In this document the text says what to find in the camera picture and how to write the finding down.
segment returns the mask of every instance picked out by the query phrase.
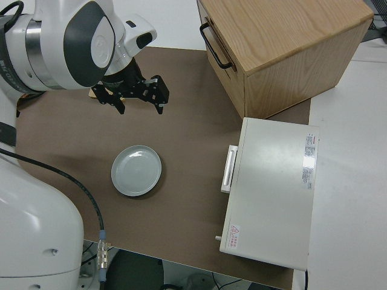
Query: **wooden box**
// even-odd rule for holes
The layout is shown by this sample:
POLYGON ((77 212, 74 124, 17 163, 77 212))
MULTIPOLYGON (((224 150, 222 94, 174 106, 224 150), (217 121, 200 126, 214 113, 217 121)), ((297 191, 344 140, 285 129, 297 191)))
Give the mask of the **wooden box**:
POLYGON ((208 57, 241 117, 339 82, 373 13, 362 0, 198 0, 208 57))

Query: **white plate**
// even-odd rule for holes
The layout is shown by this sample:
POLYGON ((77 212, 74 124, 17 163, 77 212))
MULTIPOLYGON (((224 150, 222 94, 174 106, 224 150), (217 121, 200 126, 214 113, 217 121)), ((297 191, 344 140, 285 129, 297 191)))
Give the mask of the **white plate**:
POLYGON ((150 191, 161 175, 161 161, 157 153, 143 145, 126 148, 113 162, 111 180, 116 189, 128 196, 150 191))

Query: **warning label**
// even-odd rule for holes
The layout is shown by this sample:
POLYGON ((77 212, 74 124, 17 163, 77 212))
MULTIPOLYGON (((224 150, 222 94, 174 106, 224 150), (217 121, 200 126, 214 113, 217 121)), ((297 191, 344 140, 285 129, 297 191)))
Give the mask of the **warning label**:
POLYGON ((239 232, 241 231, 241 227, 239 225, 230 225, 229 230, 229 242, 227 246, 229 248, 236 248, 238 246, 239 232))
POLYGON ((302 184, 313 188, 314 167, 316 163, 316 136, 308 134, 305 140, 304 162, 302 163, 302 184))

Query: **brown work surface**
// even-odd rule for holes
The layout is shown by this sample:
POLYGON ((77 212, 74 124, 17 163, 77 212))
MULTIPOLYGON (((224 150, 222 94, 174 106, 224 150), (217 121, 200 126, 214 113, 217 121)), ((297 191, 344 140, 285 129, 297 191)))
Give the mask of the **brown work surface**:
MULTIPOLYGON (((163 115, 140 100, 126 112, 102 106, 87 90, 49 92, 21 108, 17 152, 56 166, 83 182, 100 205, 113 246, 164 260, 291 289, 293 270, 219 251, 227 194, 220 192, 228 146, 238 145, 242 120, 205 51, 146 48, 137 57, 145 77, 160 74, 170 92, 163 115), (114 158, 136 144, 153 148, 162 173, 147 194, 129 198, 111 181, 114 158)), ((309 103, 275 120, 306 123, 309 103)), ((83 217, 85 239, 97 240, 97 216, 65 178, 24 164, 64 192, 83 217)))

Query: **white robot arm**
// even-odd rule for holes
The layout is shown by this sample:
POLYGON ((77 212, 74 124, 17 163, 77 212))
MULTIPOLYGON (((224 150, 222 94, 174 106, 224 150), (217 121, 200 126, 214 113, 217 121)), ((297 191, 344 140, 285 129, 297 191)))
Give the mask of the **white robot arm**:
MULTIPOLYGON (((0 150, 15 151, 22 94, 93 88, 99 102, 120 113, 120 97, 139 97, 162 113, 169 91, 159 76, 145 80, 133 58, 157 36, 143 18, 134 14, 123 23, 111 0, 36 0, 34 14, 22 8, 16 1, 0 12, 0 150)), ((2 154, 0 234, 0 289, 77 288, 83 245, 77 208, 2 154)))

